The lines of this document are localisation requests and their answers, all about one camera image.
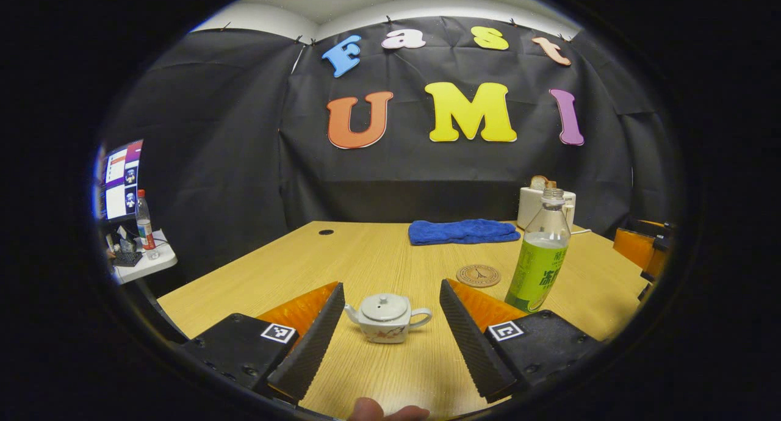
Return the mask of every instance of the white wall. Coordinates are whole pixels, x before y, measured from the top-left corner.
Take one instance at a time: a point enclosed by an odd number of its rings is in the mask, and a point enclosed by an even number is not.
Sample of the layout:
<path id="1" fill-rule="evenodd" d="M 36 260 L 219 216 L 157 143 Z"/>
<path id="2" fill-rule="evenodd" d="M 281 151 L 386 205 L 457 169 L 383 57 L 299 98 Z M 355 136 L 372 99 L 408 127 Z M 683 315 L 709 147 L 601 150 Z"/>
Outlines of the white wall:
<path id="1" fill-rule="evenodd" d="M 382 23 L 382 21 L 387 21 L 385 15 L 389 15 L 391 20 L 438 15 L 489 18 L 507 22 L 512 18 L 519 26 L 538 29 L 553 35 L 561 34 L 567 39 L 571 39 L 580 31 L 580 26 L 577 23 L 552 10 L 543 10 L 542 7 L 537 7 L 536 10 L 522 9 L 508 4 L 482 0 L 391 1 L 342 15 L 320 26 L 314 21 L 279 7 L 238 2 L 221 10 L 193 31 L 220 29 L 230 21 L 229 28 L 262 30 L 292 39 L 303 35 L 301 41 L 309 43 L 310 38 L 321 40 L 349 29 Z"/>

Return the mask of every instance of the teapot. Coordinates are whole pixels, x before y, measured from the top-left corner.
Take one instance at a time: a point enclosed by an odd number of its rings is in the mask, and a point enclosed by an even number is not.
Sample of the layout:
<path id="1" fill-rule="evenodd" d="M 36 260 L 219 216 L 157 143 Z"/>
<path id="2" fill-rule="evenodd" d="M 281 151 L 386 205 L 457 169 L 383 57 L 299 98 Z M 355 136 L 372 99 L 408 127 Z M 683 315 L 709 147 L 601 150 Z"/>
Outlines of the teapot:
<path id="1" fill-rule="evenodd" d="M 375 294 L 363 299 L 359 310 L 345 304 L 344 312 L 374 343 L 402 343 L 407 338 L 408 330 L 423 326 L 431 320 L 431 310 L 413 310 L 409 298 L 391 293 Z M 421 314 L 426 317 L 410 324 L 413 315 Z"/>

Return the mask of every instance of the human hand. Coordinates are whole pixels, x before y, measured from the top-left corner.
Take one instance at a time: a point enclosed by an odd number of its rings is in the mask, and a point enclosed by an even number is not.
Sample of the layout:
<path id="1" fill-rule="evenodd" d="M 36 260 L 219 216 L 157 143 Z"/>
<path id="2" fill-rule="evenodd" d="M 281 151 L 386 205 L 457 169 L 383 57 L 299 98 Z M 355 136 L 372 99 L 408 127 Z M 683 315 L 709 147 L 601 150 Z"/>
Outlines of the human hand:
<path id="1" fill-rule="evenodd" d="M 431 412 L 416 405 L 408 405 L 398 412 L 385 416 L 383 408 L 371 398 L 355 400 L 355 407 L 347 421 L 423 421 Z"/>

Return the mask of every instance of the coaster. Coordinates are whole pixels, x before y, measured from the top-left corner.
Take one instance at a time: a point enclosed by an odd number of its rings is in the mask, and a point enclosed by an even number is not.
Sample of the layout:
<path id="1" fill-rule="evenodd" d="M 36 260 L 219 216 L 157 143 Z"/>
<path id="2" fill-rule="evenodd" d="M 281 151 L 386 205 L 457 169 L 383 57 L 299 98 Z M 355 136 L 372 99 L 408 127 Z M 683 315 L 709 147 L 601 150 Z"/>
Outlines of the coaster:
<path id="1" fill-rule="evenodd" d="M 477 288 L 496 285 L 502 278 L 496 268 L 482 264 L 467 265 L 458 270 L 455 277 L 463 284 Z"/>

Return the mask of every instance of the monitor screen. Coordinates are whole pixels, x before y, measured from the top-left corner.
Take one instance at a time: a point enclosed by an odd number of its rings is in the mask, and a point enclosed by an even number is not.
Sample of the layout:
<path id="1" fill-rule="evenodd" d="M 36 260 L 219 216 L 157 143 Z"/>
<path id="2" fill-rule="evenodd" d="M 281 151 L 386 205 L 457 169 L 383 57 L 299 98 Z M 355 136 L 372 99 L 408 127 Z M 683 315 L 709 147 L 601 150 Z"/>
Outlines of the monitor screen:
<path id="1" fill-rule="evenodd" d="M 108 221 L 125 221 L 136 215 L 143 143 L 144 140 L 136 140 L 106 154 L 101 217 Z"/>

